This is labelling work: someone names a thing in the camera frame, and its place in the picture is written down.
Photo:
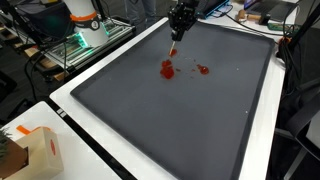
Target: red paint splotch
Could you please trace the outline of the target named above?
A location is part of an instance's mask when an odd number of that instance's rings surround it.
[[[176,55],[178,53],[178,51],[176,49],[172,49],[171,53],[169,54],[170,57],[173,57],[174,55]]]
[[[172,63],[169,59],[166,61],[162,61],[162,68],[160,74],[166,79],[171,79],[174,76]]]
[[[197,67],[198,67],[198,69],[199,69],[201,74],[206,75],[206,74],[209,73],[209,68],[208,67],[202,66],[200,64],[198,64]]]

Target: black robot end effector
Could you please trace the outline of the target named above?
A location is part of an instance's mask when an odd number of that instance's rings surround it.
[[[198,1],[194,1],[193,3],[178,3],[168,12],[173,41],[181,41],[184,32],[188,31],[197,21],[195,11],[198,3]]]

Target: white table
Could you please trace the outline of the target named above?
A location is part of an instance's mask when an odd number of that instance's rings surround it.
[[[162,19],[139,36],[132,39],[112,54],[108,55],[97,64],[74,78],[72,81],[55,91],[50,98],[59,105],[71,118],[84,128],[97,142],[101,144],[114,158],[116,158],[128,171],[139,180],[150,179],[175,179],[170,173],[161,168],[157,163],[131,145],[126,139],[115,132],[110,126],[92,114],[78,103],[70,92],[101,68],[127,51],[141,39],[153,32],[167,19]],[[227,17],[220,18],[224,25],[238,27]],[[284,68],[280,60],[272,56],[262,87],[260,100],[256,110],[253,127],[248,141],[245,159],[239,179],[260,180],[265,179],[268,160],[271,151],[273,132],[275,129],[280,94],[284,80]]]
[[[24,135],[16,130],[47,126],[58,136],[64,171],[52,180],[121,180],[121,178],[45,103],[40,102],[11,121],[4,128],[12,139]]]

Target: red paint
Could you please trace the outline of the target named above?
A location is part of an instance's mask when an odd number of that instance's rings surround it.
[[[170,60],[162,61],[160,74],[166,79],[171,79],[174,76],[174,70]]]
[[[209,68],[206,66],[201,66],[200,64],[197,65],[198,69],[200,70],[200,73],[205,75],[209,73]]]
[[[56,155],[56,147],[54,146],[52,139],[50,140],[50,145],[51,145],[51,150],[52,150],[53,155]]]
[[[170,57],[173,57],[174,55],[176,55],[178,53],[178,51],[176,49],[172,49],[171,53],[169,54]]]

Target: orange label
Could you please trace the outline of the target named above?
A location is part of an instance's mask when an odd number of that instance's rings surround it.
[[[51,144],[51,150],[52,150],[53,155],[56,155],[56,148],[54,146],[52,139],[50,140],[50,144]]]

